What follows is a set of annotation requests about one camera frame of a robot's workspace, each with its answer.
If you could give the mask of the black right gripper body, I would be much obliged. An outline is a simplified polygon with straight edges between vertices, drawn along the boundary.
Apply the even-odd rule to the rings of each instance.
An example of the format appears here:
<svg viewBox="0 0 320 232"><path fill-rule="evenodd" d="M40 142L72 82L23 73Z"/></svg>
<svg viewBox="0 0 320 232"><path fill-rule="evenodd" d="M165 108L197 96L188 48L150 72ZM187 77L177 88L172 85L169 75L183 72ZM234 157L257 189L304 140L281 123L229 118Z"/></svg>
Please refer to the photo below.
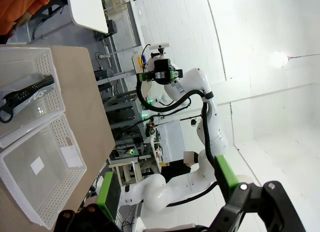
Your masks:
<svg viewBox="0 0 320 232"><path fill-rule="evenodd" d="M161 84L169 84L172 80L172 66L170 59L159 59L154 62L154 80Z"/></svg>

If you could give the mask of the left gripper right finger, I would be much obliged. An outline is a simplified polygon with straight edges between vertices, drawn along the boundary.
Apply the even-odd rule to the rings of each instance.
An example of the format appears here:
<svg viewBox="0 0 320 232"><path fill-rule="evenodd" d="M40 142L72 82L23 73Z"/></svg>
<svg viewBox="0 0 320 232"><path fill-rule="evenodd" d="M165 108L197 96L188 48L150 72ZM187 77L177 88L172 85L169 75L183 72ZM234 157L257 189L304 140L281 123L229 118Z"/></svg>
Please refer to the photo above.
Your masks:
<svg viewBox="0 0 320 232"><path fill-rule="evenodd" d="M213 165L225 205L208 231L238 231L248 213L257 214L267 231L306 230L279 181L268 181L263 186L240 182L222 155L214 157Z"/></svg>

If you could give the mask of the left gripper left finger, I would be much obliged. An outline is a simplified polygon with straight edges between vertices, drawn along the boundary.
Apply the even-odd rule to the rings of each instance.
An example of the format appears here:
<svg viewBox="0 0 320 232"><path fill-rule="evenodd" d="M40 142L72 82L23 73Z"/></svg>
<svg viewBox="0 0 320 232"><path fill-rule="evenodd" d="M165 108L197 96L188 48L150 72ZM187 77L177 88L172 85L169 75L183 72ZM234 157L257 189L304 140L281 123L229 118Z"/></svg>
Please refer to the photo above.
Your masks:
<svg viewBox="0 0 320 232"><path fill-rule="evenodd" d="M59 213L54 231L119 231L116 215L119 205L119 181L114 172L106 172L96 201L79 212Z"/></svg>

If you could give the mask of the person's right hand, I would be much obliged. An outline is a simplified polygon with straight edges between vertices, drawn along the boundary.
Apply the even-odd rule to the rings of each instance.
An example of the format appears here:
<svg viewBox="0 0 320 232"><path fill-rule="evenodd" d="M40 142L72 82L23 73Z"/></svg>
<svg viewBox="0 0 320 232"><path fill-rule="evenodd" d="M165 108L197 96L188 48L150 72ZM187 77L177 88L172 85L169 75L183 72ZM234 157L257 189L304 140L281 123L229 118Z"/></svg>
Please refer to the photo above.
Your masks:
<svg viewBox="0 0 320 232"><path fill-rule="evenodd" d="M28 21L31 19L32 14L29 12L25 12L15 23L13 29L16 30L19 27L24 26L25 24L28 23Z"/></svg>

